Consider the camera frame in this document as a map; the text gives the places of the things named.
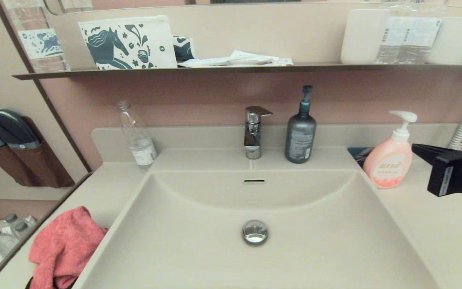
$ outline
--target pump nozzle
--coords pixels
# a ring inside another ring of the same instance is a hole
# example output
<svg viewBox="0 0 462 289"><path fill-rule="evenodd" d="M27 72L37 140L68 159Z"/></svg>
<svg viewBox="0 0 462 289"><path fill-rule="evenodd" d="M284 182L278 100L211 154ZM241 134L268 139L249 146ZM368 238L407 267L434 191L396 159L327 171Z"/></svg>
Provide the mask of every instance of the pump nozzle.
<svg viewBox="0 0 462 289"><path fill-rule="evenodd" d="M402 117L404 120L401 128L393 130L391 138L396 141L407 141L409 139L409 131L407 130L407 125L410 122L416 122L418 116L412 112L406 112L404 110L390 110L390 114Z"/></svg>
<svg viewBox="0 0 462 289"><path fill-rule="evenodd" d="M302 87L304 98L300 101L299 112L308 114L310 113L310 92L313 89L312 85L305 85Z"/></svg>

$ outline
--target white cup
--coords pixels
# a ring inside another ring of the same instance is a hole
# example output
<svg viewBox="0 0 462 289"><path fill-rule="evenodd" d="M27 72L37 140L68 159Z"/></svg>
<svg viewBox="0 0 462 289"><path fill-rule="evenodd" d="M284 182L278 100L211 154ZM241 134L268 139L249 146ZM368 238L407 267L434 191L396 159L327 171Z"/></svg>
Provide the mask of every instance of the white cup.
<svg viewBox="0 0 462 289"><path fill-rule="evenodd" d="M462 17L443 18L427 63L462 64Z"/></svg>
<svg viewBox="0 0 462 289"><path fill-rule="evenodd" d="M341 46L341 63L373 64L379 53L389 17L389 9L349 11Z"/></svg>

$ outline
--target towel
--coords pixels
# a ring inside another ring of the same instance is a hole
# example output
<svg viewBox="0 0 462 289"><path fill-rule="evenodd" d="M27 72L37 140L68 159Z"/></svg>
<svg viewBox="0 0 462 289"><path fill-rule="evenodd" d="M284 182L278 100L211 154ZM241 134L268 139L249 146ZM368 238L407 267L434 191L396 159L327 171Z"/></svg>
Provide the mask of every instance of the towel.
<svg viewBox="0 0 462 289"><path fill-rule="evenodd" d="M31 245L28 259L39 265L30 289L68 288L90 260L107 230L81 206L64 212L47 225Z"/></svg>

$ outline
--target chrome faucet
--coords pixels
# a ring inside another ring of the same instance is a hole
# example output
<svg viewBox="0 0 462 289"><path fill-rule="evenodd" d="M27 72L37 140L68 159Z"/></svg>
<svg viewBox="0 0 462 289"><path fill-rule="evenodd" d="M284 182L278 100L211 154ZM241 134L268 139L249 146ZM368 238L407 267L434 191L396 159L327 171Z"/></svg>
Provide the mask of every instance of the chrome faucet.
<svg viewBox="0 0 462 289"><path fill-rule="evenodd" d="M259 159L261 156L261 117L271 115L272 112L261 106L245 108L245 156L249 159Z"/></svg>

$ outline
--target wall shelf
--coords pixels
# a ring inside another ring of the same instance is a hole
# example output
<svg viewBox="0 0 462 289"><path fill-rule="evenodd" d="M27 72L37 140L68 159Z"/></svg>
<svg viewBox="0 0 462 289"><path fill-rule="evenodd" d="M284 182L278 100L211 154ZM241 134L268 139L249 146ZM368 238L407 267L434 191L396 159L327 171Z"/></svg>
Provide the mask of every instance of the wall shelf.
<svg viewBox="0 0 462 289"><path fill-rule="evenodd" d="M58 73L30 73L13 75L20 80L66 77L101 77L131 75L188 75L205 73L300 73L318 71L462 71L462 65L343 65L339 63L299 63L291 66L155 68L123 70L77 70Z"/></svg>

